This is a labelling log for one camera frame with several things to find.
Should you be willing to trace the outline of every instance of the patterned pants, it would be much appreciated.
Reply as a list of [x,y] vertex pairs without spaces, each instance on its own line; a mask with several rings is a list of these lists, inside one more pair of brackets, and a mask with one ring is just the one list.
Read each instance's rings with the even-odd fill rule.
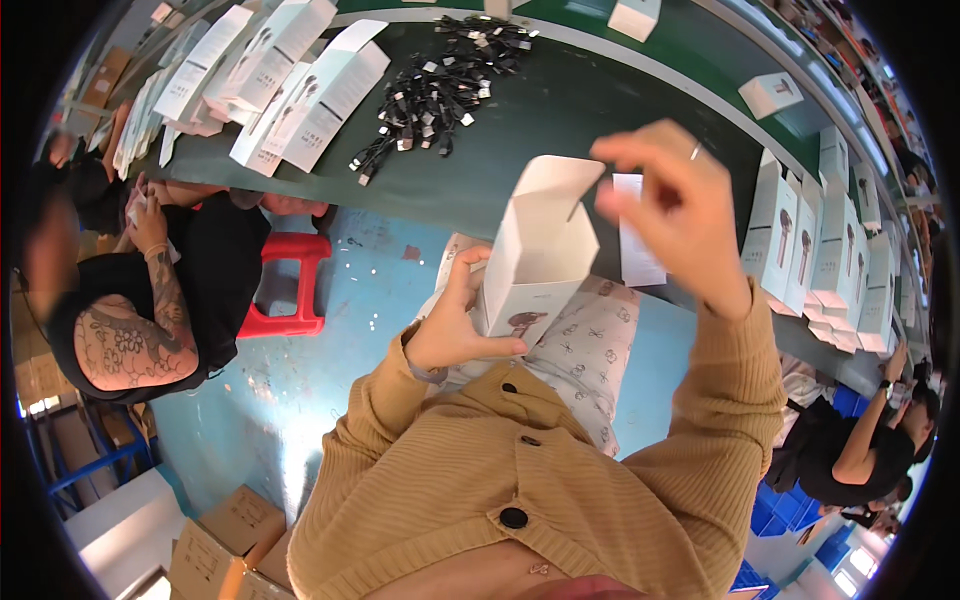
[[[450,244],[458,235],[454,234]],[[486,244],[473,240],[474,243],[463,245],[465,237],[459,237],[461,243],[457,251],[478,243]],[[437,281],[438,291],[420,309],[418,319],[430,313],[446,286],[449,270],[444,273],[444,263]],[[589,276],[530,352],[519,359],[557,392],[596,446],[608,456],[616,456],[620,450],[612,422],[620,383],[633,349],[639,304],[639,293],[619,283]],[[450,368],[441,391],[459,389],[499,360],[473,360]]]

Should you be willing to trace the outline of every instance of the wristwatch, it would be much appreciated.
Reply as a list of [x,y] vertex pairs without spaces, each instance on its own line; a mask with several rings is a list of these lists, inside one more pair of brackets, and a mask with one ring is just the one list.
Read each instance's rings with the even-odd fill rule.
[[889,400],[890,397],[894,394],[894,384],[884,379],[883,381],[880,382],[880,387],[877,388],[877,390],[879,391],[883,389],[886,389],[887,399]]

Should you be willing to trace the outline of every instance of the hand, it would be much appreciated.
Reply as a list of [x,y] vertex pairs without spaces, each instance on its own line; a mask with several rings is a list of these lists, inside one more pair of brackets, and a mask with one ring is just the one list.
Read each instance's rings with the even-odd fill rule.
[[883,378],[891,383],[900,380],[903,375],[903,367],[906,366],[906,343],[901,341],[897,343],[897,349],[894,355],[887,362],[886,376]]
[[133,222],[127,224],[127,230],[130,232],[130,239],[136,248],[146,253],[149,249],[159,244],[167,243],[167,220],[160,210],[159,202],[156,196],[147,196],[147,188],[144,185],[143,174],[136,180],[136,186],[131,192],[133,198],[137,194],[143,194],[147,199],[147,205],[137,203],[133,210],[136,213],[136,225]]
[[703,148],[691,160],[696,146],[670,120],[601,137],[590,149],[593,157],[618,171],[641,168],[643,191],[637,198],[606,181],[596,208],[614,224],[626,220],[686,291],[739,321],[750,313],[753,296],[736,246],[730,173]]
[[482,271],[471,276],[470,265],[490,258],[490,249],[476,246],[457,254],[450,279],[430,315],[407,342],[407,360],[425,371],[460,365],[475,358],[507,357],[527,351],[516,338],[485,338],[473,329],[467,312],[473,306]]

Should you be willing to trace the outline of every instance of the open cardboard box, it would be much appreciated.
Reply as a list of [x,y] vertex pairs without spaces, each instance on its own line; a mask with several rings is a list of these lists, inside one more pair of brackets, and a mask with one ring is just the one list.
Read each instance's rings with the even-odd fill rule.
[[237,600],[295,600],[287,574],[287,547],[293,533],[290,529],[283,534],[260,564],[244,573]]
[[471,312],[481,335],[515,337],[532,348],[564,309],[600,250],[580,199],[603,172],[602,162],[582,158],[527,163]]
[[283,512],[240,486],[199,520],[187,519],[167,579],[184,600],[235,600],[244,571],[256,567],[286,529]]

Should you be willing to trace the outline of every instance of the tattooed arm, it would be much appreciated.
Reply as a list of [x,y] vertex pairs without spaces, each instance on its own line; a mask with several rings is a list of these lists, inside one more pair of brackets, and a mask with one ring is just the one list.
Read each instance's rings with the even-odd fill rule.
[[119,295],[98,299],[77,318],[74,349],[81,370],[105,392],[180,381],[197,369],[197,345],[168,251],[147,259],[154,320]]

